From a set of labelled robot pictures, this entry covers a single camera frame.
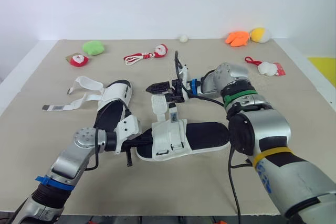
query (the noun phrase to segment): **black cable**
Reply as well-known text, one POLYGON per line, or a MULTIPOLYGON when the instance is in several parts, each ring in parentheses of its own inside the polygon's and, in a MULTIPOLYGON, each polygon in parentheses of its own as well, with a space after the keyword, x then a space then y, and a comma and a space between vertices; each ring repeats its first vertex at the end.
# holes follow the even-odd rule
POLYGON ((89 221, 87 223, 90 223, 90 221, 92 221, 94 218, 94 215, 91 216, 91 218, 89 219, 89 221))
POLYGON ((221 103, 221 102, 218 102, 218 101, 216 101, 216 100, 214 100, 214 99, 207 98, 207 97, 200 97, 199 95, 193 94, 192 92, 188 91, 188 89, 184 86, 184 84, 183 84, 183 82, 182 82, 182 80, 181 80, 181 76, 180 76, 180 73, 179 73, 179 67, 181 67, 182 64, 180 63, 180 61, 179 61, 179 59, 178 59, 178 56, 179 56, 178 51, 175 51, 175 71, 176 71, 177 78, 178 78, 178 80, 180 81, 183 90, 184 90, 185 92, 187 92, 188 96, 189 96, 190 98, 198 98, 198 99, 200 99, 200 100, 205 100, 205 101, 209 101, 209 102, 214 102, 214 103, 216 103, 216 104, 218 104, 218 105, 224 107, 224 104, 221 103))
POLYGON ((253 166, 249 159, 246 159, 245 162, 246 162, 245 164, 232 165, 231 168, 236 169, 236 168, 241 168, 241 167, 252 167, 253 166))
POLYGON ((231 166, 232 169, 237 169, 237 168, 241 168, 241 167, 252 167, 252 164, 240 164, 240 165, 233 165, 231 166))
POLYGON ((86 168, 85 170, 94 170, 99 165, 98 131, 99 131, 99 129, 96 128, 96 135, 94 136, 94 139, 95 139, 95 149, 94 149, 94 152, 95 152, 95 157, 96 157, 96 164, 94 165, 94 167, 86 168))
POLYGON ((217 223, 216 219, 215 219, 215 216, 211 216, 211 219, 212 219, 212 222, 215 224, 217 223))
POLYGON ((239 206, 239 202, 238 202, 238 198, 237 198, 237 194, 236 194, 236 189, 235 186, 233 184, 233 180, 232 180, 232 174, 231 174, 231 162, 232 162, 232 157, 233 157, 233 153, 235 152, 234 147, 231 145, 230 148, 230 154, 229 154, 229 162, 228 162, 228 173, 229 173, 229 180, 230 180, 230 184, 231 184, 231 189, 232 189, 232 193, 233 193, 233 197, 235 198, 235 202, 236 202, 236 207, 237 207, 237 215, 238 215, 238 224, 241 223, 241 214, 240 214, 240 206, 239 206))
POLYGON ((17 214, 20 212, 20 210, 22 209, 22 207, 23 207, 23 205, 25 204, 26 201, 27 201, 27 199, 22 202, 22 204, 17 208, 17 210, 13 213, 13 215, 6 221, 6 224, 11 224, 13 222, 13 220, 15 219, 17 214))

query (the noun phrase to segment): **yellow tape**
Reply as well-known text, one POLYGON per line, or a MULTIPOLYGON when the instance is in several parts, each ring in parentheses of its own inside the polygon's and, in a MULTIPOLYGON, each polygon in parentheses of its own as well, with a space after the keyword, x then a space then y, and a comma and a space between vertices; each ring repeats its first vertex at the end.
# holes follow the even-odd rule
POLYGON ((290 148, 288 147, 277 147, 277 148, 273 148, 273 149, 269 149, 269 150, 265 150, 261 153, 259 153, 253 160, 253 167, 256 168, 256 165, 258 164, 258 162, 260 160, 262 160, 264 157, 276 154, 276 153, 281 153, 281 152, 290 152, 293 153, 291 151, 290 148))

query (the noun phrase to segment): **blue tape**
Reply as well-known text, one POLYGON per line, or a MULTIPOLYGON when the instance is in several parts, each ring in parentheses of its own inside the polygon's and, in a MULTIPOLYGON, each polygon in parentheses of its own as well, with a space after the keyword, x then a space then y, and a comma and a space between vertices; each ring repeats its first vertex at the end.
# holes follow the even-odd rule
POLYGON ((66 191, 72 191, 74 190, 74 186, 69 186, 69 185, 65 185, 63 183, 60 183, 56 180, 53 180, 51 178, 49 178, 47 175, 44 177, 41 176, 37 176, 37 178, 35 178, 36 181, 41 182, 42 185, 49 185, 49 186, 53 186, 62 190, 66 190, 66 191))
POLYGON ((193 79, 193 80, 191 81, 191 89, 192 89, 192 91, 193 91, 193 94, 195 94, 195 95, 197 95, 196 81, 197 81, 197 79, 193 79))

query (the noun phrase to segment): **yellow plush toy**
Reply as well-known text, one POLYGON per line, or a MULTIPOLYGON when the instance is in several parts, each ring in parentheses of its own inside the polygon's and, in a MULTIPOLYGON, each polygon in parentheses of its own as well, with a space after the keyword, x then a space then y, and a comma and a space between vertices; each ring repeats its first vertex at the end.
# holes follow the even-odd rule
POLYGON ((262 27, 257 27, 253 29, 250 33, 250 39, 254 42, 265 43, 269 41, 270 38, 271 33, 269 32, 269 30, 262 27))

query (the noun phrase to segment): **beige table surface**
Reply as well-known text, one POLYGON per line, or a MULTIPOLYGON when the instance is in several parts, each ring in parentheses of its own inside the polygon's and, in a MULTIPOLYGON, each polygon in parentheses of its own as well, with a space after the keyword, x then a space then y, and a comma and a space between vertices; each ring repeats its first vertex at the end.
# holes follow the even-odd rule
MULTIPOLYGON (((85 41, 61 40, 42 61, 0 117, 1 179, 0 210, 15 210, 37 187, 37 175, 44 175, 58 153, 67 147, 76 129, 92 126, 96 102, 79 110, 45 112, 44 104, 67 104, 82 92, 67 95, 77 76, 85 75, 104 84, 118 79, 133 83, 130 109, 148 129, 156 120, 145 88, 155 82, 175 79, 174 51, 188 65, 190 76, 199 77, 224 61, 240 63, 250 72, 254 87, 291 125, 290 147, 302 158, 317 164, 336 180, 336 114, 311 82, 274 42, 249 43, 231 48, 219 39, 111 40, 106 51, 89 64, 74 68, 65 56, 79 52, 85 41), (165 43, 169 53, 162 59, 142 60, 126 66, 122 58, 152 51, 165 43), (280 62, 283 77, 265 77, 244 57, 280 62)), ((225 111, 206 101, 192 99, 179 104, 180 118, 188 122, 222 122, 225 111)), ((236 154, 234 163, 244 160, 236 154)), ((235 205, 227 175, 228 149, 196 154, 166 162, 146 162, 133 155, 133 167, 126 167, 125 154, 100 155, 99 168, 85 172, 65 205, 66 214, 86 215, 234 215, 235 205)), ((243 214, 276 214, 252 168, 233 171, 243 214)))

